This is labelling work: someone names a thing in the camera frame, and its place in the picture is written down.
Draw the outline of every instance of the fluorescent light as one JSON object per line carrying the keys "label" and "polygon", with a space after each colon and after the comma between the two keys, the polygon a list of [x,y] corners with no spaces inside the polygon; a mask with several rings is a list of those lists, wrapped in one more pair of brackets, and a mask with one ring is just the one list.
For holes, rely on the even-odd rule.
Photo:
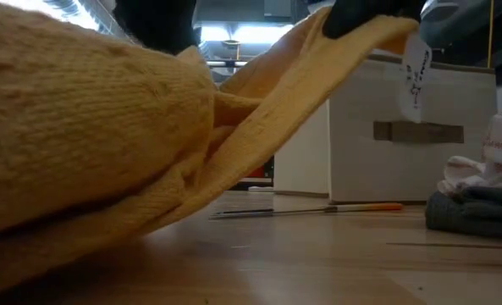
{"label": "fluorescent light", "polygon": [[275,43],[286,34],[293,25],[254,26],[244,25],[237,29],[232,39],[242,43]]}
{"label": "fluorescent light", "polygon": [[222,42],[230,39],[230,34],[221,26],[203,26],[201,40],[203,42]]}
{"label": "fluorescent light", "polygon": [[21,8],[23,10],[42,12],[54,19],[79,25],[86,29],[98,31],[98,28],[100,27],[98,23],[89,15],[83,5],[81,5],[81,3],[77,0],[74,0],[74,4],[78,8],[79,13],[74,15],[65,14],[63,10],[56,9],[42,0],[0,0],[0,3]]}

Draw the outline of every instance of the wooden floor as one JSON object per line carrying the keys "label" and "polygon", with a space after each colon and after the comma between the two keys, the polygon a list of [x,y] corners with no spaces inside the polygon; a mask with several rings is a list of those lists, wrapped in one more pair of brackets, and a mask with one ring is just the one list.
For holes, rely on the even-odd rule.
{"label": "wooden floor", "polygon": [[200,213],[0,296],[0,304],[502,304],[502,241],[403,212],[208,220],[318,198],[228,192]]}

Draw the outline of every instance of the yellow knitted fabric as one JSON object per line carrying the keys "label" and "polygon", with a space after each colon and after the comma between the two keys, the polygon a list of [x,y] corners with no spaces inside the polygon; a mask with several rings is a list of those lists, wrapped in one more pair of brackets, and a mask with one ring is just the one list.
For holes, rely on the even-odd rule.
{"label": "yellow knitted fabric", "polygon": [[182,219],[263,164],[409,19],[339,40],[328,10],[217,88],[178,57],[0,5],[0,291]]}

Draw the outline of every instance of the label tag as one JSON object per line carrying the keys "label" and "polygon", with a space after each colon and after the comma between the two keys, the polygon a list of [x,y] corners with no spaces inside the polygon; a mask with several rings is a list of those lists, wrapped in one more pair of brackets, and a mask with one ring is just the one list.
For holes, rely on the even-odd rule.
{"label": "label tag", "polygon": [[422,122],[422,87],[431,66],[432,52],[418,33],[410,34],[405,46],[402,67],[403,80],[398,98],[404,119]]}

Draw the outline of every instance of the white cloth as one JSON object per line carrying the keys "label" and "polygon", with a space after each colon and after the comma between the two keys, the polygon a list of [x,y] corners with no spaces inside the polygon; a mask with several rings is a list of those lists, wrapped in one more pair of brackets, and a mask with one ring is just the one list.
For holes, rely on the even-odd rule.
{"label": "white cloth", "polygon": [[502,188],[502,113],[496,114],[483,143],[484,163],[469,158],[451,157],[444,167],[444,180],[437,188],[452,196],[468,186]]}

